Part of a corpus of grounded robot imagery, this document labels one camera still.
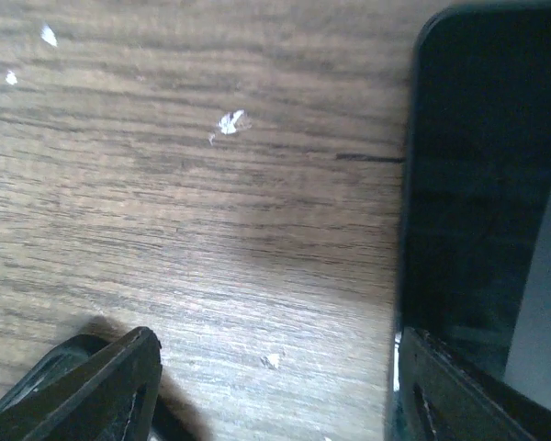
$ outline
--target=black device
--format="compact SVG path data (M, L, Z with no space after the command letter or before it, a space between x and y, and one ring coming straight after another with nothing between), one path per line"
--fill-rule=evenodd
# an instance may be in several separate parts
M146 327L55 347L0 400L0 441L194 440L158 396L160 349Z
M506 384L534 260L551 265L551 2L434 17L411 99L390 436L551 439L551 410Z

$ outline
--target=wooden table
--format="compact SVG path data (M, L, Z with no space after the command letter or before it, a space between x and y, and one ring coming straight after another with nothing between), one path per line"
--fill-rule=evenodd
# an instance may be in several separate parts
M0 396L147 325L200 439L381 439L411 52L445 4L0 1Z

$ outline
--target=phone screen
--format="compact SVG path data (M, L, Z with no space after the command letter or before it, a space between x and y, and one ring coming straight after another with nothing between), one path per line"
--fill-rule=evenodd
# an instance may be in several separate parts
M461 8L414 65L404 326L503 379L551 192L551 7Z

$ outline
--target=black smartphone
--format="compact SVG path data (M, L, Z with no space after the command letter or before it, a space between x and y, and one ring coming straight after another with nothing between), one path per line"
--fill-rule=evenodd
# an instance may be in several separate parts
M551 2L434 17L415 48L407 144L398 329L428 331L551 409L551 388L534 391L551 383Z

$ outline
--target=wooden surface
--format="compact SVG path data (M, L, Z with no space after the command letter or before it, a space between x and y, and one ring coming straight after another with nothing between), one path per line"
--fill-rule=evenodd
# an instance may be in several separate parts
M410 57L444 4L0 1L0 397L147 325L200 439L381 439Z

